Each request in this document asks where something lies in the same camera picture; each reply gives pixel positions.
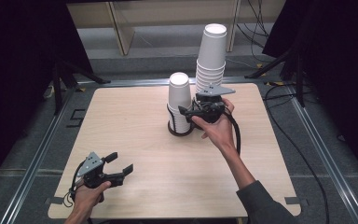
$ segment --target cabinet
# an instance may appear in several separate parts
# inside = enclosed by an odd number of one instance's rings
[[[252,0],[145,0],[67,4],[76,28],[112,27],[122,55],[130,49],[137,26],[221,23],[227,27],[227,51],[234,45],[235,26],[256,22],[259,1]],[[284,0],[261,5],[263,22],[275,22]]]

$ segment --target silver bracket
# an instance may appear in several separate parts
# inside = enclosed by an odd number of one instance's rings
[[[85,175],[102,164],[103,161],[97,156],[97,154],[95,154],[95,152],[91,152],[84,161],[82,167],[80,167],[77,177]]]
[[[200,96],[218,96],[218,95],[224,95],[224,94],[231,94],[234,92],[235,92],[235,90],[233,90],[233,89],[212,84],[209,87],[206,87],[205,89],[200,90],[199,92],[197,92],[197,94]]]

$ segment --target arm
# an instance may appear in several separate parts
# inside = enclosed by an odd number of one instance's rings
[[[227,99],[223,99],[229,111],[234,110],[234,105]],[[237,182],[239,189],[243,189],[255,182],[255,178],[246,168],[234,145],[231,122],[225,115],[222,115],[216,123],[207,123],[199,117],[192,117],[192,120],[199,125],[205,134],[202,138],[211,139],[212,143],[220,150],[226,159],[228,167]]]
[[[101,203],[101,194],[110,187],[110,181],[102,183],[96,189],[89,189],[86,186],[81,186],[76,190],[76,201],[74,210],[66,219],[65,224],[82,223],[91,216],[92,208]]]
[[[234,105],[223,99],[227,109],[232,113]],[[237,182],[237,194],[248,213],[251,223],[296,223],[295,218],[280,203],[275,202],[259,181],[256,181],[241,160],[234,146],[231,122],[222,115],[216,123],[207,123],[193,117],[207,138],[220,150]]]

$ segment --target floor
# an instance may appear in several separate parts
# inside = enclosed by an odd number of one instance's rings
[[[270,31],[272,25],[265,24],[266,30]],[[254,24],[248,26],[251,30],[255,27]],[[76,76],[80,84],[78,90],[67,90],[62,85],[65,108],[57,116],[53,115],[54,93],[51,89],[46,90],[46,100],[41,102],[24,130],[24,136],[1,166],[0,223],[62,223],[63,220],[48,217],[48,205],[53,200],[79,130],[79,127],[73,127],[78,120],[71,117],[76,113],[77,118],[84,118],[97,88],[161,85],[177,71],[194,77],[203,27],[138,27],[127,56],[120,55],[112,29],[78,30],[94,72],[112,82],[99,86]],[[241,25],[241,29],[252,37],[253,33],[246,27]],[[263,45],[266,38],[255,35],[255,41]],[[270,110],[271,123],[302,208],[296,219],[299,223],[358,223],[358,161],[345,141],[339,138],[339,130],[319,103],[311,83],[305,87],[306,106],[301,109],[296,99],[290,96],[290,87],[274,88],[281,84],[281,65],[260,78],[243,77],[256,71],[257,66],[273,60],[261,51],[237,28],[233,51],[227,53],[224,82],[255,83],[260,94],[268,98],[266,108]],[[310,136],[312,130],[305,125],[307,118],[319,138]],[[225,219],[181,221],[228,223]],[[159,222],[161,220],[132,221]]]

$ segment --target wrist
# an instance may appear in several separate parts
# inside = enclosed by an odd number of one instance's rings
[[[238,158],[240,156],[238,155],[237,149],[233,145],[223,146],[220,148],[220,151],[227,161]]]
[[[82,206],[75,206],[71,215],[66,219],[65,224],[82,223],[87,220],[91,215],[90,209]]]

